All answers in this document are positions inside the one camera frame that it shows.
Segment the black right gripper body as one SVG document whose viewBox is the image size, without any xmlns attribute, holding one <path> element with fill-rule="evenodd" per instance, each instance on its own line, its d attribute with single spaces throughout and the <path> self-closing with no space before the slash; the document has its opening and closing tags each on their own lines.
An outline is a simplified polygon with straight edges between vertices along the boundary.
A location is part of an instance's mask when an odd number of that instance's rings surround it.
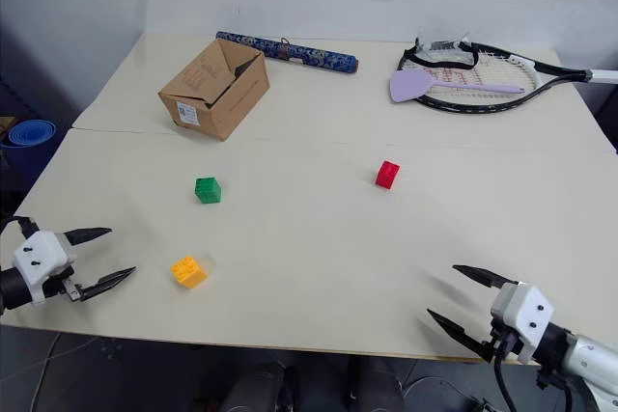
<svg viewBox="0 0 618 412">
<path fill-rule="evenodd" d="M 502 321 L 494 318 L 491 322 L 491 339 L 481 343 L 480 357 L 487 362 L 504 361 L 510 354 L 518 356 L 523 348 L 519 333 Z"/>
</svg>

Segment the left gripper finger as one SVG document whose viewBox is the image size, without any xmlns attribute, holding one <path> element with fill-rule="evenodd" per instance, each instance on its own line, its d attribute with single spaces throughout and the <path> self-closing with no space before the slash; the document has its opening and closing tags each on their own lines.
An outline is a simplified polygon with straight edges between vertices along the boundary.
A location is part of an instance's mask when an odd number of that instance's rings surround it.
<svg viewBox="0 0 618 412">
<path fill-rule="evenodd" d="M 111 233 L 110 228 L 81 228 L 64 233 L 65 238 L 70 245 L 79 245 L 92 240 L 95 240 L 105 234 Z"/>
<path fill-rule="evenodd" d="M 90 287 L 79 288 L 79 300 L 87 301 L 113 289 L 127 279 L 135 270 L 135 266 L 122 269 L 101 277 L 94 285 Z"/>
</svg>

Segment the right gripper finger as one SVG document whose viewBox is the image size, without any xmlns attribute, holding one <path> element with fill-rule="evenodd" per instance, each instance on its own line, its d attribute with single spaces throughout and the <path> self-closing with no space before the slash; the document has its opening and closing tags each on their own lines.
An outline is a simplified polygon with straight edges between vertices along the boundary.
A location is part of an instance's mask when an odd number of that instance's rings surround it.
<svg viewBox="0 0 618 412">
<path fill-rule="evenodd" d="M 469 279 L 487 287 L 502 288 L 505 284 L 518 285 L 520 282 L 508 279 L 488 269 L 470 265 L 454 264 L 453 268 Z"/>
<path fill-rule="evenodd" d="M 483 360 L 492 359 L 491 343 L 474 340 L 465 333 L 465 330 L 461 327 L 461 325 L 455 323 L 451 319 L 442 316 L 431 309 L 428 309 L 427 312 L 451 339 L 463 345 Z"/>
</svg>

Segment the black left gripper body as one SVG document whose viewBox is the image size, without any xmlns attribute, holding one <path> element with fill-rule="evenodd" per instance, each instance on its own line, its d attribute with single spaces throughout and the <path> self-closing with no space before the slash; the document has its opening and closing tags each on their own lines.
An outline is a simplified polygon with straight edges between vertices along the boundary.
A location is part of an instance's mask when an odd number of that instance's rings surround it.
<svg viewBox="0 0 618 412">
<path fill-rule="evenodd" d="M 48 299 L 64 294 L 71 302 L 80 301 L 82 299 L 82 290 L 72 281 L 71 276 L 73 274 L 73 267 L 68 265 L 58 273 L 50 275 L 42 284 L 44 297 Z"/>
</svg>

